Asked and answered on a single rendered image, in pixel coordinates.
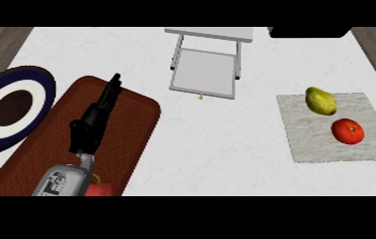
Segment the black appliance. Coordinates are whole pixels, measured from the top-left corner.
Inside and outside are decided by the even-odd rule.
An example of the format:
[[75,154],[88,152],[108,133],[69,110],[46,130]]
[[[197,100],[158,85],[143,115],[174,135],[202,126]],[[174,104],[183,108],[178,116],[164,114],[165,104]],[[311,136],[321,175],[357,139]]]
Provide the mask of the black appliance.
[[271,38],[340,38],[349,27],[268,27]]

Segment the red tomato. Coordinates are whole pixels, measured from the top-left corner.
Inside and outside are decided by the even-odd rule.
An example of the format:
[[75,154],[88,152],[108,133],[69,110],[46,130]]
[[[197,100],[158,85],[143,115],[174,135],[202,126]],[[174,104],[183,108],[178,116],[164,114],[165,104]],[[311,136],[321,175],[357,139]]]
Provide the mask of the red tomato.
[[330,130],[335,139],[343,144],[357,144],[364,139],[364,129],[352,119],[338,119]]

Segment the brown cutting board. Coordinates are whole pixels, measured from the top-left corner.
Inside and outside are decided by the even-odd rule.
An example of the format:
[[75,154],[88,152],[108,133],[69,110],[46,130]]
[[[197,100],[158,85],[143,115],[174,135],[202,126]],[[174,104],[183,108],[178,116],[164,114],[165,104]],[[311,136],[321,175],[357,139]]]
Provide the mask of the brown cutting board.
[[[57,163],[78,164],[69,152],[69,123],[78,119],[103,92],[106,82],[79,78],[62,95],[47,116],[0,167],[0,196],[28,196],[47,169]],[[100,147],[94,154],[94,173],[124,193],[161,117],[159,103],[122,90],[110,113]]]

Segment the pale grey placemat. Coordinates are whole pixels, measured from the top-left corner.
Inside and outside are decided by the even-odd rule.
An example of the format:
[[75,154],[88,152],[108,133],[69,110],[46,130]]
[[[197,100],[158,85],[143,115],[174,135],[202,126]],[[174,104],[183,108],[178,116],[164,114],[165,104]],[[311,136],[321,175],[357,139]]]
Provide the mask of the pale grey placemat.
[[[314,113],[305,95],[276,97],[284,124],[290,155],[295,162],[376,161],[376,110],[363,93],[333,95],[338,112],[333,116]],[[357,144],[345,144],[332,134],[336,120],[351,119],[364,129]]]

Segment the grey tiered shelf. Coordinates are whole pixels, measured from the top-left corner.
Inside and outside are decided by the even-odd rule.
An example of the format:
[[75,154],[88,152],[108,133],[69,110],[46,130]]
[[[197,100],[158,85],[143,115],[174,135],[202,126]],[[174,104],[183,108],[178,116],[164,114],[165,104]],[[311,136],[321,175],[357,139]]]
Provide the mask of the grey tiered shelf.
[[[169,89],[233,100],[234,81],[240,79],[240,45],[252,42],[252,28],[165,27],[165,32],[178,35],[171,61],[174,74]],[[186,37],[230,41],[234,43],[234,53],[184,48]]]

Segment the yellow-green pear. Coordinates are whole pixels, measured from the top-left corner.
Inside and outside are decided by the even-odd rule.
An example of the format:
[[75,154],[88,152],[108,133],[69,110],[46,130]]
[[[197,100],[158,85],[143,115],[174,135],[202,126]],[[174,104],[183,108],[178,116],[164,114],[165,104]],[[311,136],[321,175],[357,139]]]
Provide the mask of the yellow-green pear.
[[336,114],[336,100],[333,96],[318,88],[310,87],[305,90],[305,104],[311,111],[323,116],[333,116]]

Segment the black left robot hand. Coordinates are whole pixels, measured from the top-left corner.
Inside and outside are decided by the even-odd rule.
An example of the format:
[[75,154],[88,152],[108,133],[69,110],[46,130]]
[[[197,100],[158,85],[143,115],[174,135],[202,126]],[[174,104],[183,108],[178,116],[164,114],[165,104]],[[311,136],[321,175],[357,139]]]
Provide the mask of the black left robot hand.
[[106,132],[109,116],[122,91],[121,75],[115,74],[109,80],[99,100],[90,104],[79,119],[69,124],[72,153],[94,154]]

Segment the blue and white plate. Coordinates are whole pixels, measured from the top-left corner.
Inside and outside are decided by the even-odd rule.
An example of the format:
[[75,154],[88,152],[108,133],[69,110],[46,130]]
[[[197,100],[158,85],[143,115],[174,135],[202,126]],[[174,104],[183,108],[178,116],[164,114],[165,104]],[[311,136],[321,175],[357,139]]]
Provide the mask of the blue and white plate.
[[54,78],[41,67],[21,66],[0,73],[0,151],[37,128],[54,97]]

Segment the red bell pepper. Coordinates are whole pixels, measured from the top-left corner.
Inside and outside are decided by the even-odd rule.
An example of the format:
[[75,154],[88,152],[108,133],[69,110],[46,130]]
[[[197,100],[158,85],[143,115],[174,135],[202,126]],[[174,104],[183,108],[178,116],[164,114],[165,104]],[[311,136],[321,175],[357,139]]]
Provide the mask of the red bell pepper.
[[113,183],[109,181],[103,181],[100,176],[97,174],[93,174],[93,179],[85,191],[85,195],[113,196],[115,195]]

